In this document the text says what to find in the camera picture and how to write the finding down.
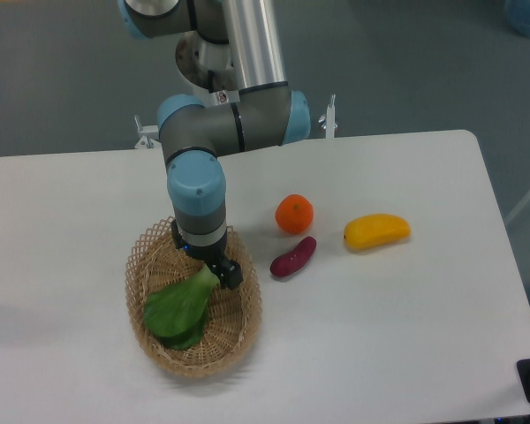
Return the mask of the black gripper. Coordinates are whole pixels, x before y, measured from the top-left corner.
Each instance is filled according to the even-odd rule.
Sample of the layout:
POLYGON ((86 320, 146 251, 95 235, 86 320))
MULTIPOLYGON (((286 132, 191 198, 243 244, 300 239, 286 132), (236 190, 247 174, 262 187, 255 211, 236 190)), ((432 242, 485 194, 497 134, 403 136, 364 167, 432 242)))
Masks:
POLYGON ((238 262, 225 258, 227 245, 226 223, 208 234, 192 234, 183 230, 176 219, 171 221, 171 237, 174 246, 195 260, 204 261, 218 277, 220 287, 236 290, 244 281, 238 262))

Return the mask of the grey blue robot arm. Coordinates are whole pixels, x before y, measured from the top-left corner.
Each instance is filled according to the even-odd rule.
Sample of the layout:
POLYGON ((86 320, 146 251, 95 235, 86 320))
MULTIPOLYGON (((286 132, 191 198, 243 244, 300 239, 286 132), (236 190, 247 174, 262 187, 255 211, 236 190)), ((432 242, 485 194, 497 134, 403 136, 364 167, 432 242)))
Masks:
POLYGON ((203 261, 224 288, 243 280, 226 256, 226 179, 219 162, 232 155, 305 139, 307 99, 290 89, 270 1, 122 1, 128 31, 153 39, 180 34, 205 72, 209 98, 174 95, 158 108, 173 241, 203 261))

